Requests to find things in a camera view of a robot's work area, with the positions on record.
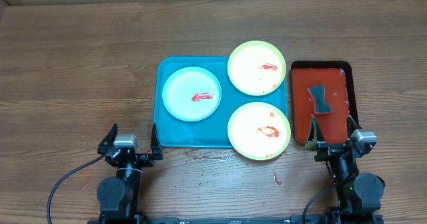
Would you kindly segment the light blue plate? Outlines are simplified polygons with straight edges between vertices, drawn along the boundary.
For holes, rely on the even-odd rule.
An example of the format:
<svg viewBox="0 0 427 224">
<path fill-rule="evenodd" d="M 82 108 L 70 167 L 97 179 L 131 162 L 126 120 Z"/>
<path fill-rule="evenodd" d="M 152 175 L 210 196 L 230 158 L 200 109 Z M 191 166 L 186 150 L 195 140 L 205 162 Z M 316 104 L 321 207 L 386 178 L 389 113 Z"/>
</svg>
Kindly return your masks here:
<svg viewBox="0 0 427 224">
<path fill-rule="evenodd" d="M 184 67 L 169 76 L 163 86 L 166 110 L 181 121 L 201 121 L 214 113 L 222 98 L 217 77 L 201 67 Z"/>
</svg>

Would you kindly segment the green and orange sponge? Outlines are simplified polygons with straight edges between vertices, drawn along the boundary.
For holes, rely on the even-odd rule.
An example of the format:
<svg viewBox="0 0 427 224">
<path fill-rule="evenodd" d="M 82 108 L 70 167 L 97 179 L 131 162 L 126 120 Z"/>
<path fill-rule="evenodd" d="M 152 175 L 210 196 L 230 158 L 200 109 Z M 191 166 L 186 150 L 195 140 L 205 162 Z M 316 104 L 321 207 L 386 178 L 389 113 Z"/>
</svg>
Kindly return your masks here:
<svg viewBox="0 0 427 224">
<path fill-rule="evenodd" d="M 314 85 L 308 88 L 308 94 L 312 102 L 315 115 L 327 115 L 332 108 L 326 101 L 326 92 L 323 85 Z"/>
</svg>

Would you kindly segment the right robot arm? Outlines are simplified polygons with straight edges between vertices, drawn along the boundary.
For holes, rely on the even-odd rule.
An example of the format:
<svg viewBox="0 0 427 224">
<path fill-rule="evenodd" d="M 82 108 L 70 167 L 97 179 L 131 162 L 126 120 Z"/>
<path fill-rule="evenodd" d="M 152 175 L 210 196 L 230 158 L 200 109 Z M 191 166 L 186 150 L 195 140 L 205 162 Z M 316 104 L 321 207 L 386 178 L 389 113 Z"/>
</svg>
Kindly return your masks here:
<svg viewBox="0 0 427 224">
<path fill-rule="evenodd" d="M 356 164 L 374 148 L 377 136 L 366 131 L 353 119 L 347 119 L 348 137 L 345 142 L 327 144 L 315 117 L 310 122 L 310 132 L 304 147 L 315 151 L 314 160 L 326 164 L 334 184 L 312 197 L 304 207 L 300 223 L 383 223 L 383 217 L 375 212 L 381 208 L 385 181 L 372 173 L 361 173 Z M 330 207 L 320 216 L 308 217 L 312 203 L 335 190 L 338 206 Z"/>
</svg>

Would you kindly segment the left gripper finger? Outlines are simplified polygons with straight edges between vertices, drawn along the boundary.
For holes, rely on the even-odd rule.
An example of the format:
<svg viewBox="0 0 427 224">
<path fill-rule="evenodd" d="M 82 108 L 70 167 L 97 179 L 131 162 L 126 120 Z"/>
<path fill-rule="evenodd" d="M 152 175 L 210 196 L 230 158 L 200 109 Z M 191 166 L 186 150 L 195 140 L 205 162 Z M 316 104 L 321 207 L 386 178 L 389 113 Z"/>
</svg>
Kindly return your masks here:
<svg viewBox="0 0 427 224">
<path fill-rule="evenodd" d="M 118 125 L 114 123 L 109 133 L 104 137 L 101 143 L 98 145 L 97 153 L 106 154 L 110 146 L 113 145 L 113 142 L 117 136 Z"/>
<path fill-rule="evenodd" d="M 155 123 L 152 125 L 150 148 L 153 160 L 163 160 L 163 149 L 159 142 L 157 126 Z"/>
</svg>

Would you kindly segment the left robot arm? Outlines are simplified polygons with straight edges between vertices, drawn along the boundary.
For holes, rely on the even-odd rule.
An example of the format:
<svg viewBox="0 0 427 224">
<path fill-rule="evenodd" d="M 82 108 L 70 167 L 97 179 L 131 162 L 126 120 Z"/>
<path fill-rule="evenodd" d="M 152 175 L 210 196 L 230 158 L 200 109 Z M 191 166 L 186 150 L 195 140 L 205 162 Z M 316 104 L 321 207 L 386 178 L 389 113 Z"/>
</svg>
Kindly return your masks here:
<svg viewBox="0 0 427 224">
<path fill-rule="evenodd" d="M 97 188 L 100 203 L 99 223 L 150 223 L 149 217 L 138 210 L 142 169 L 154 167 L 156 160 L 163 159 L 163 151 L 152 126 L 149 153 L 137 152 L 137 137 L 134 134 L 118 133 L 114 124 L 98 145 L 97 152 L 112 167 L 114 176 L 105 178 Z"/>
</svg>

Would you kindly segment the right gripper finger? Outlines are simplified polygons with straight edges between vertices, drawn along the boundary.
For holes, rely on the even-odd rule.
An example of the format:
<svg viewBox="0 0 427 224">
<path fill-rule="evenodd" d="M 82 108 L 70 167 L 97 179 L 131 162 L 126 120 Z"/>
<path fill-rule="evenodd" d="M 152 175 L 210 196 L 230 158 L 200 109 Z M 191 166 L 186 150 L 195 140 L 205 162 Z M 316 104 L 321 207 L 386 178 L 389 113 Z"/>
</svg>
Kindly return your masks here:
<svg viewBox="0 0 427 224">
<path fill-rule="evenodd" d="M 304 149 L 308 151 L 317 151 L 325 146 L 325 138 L 322 134 L 320 126 L 317 119 L 312 116 L 310 121 L 310 130 L 306 142 L 304 144 Z"/>
<path fill-rule="evenodd" d="M 348 138 L 350 138 L 355 130 L 361 129 L 361 126 L 349 115 L 346 118 Z"/>
</svg>

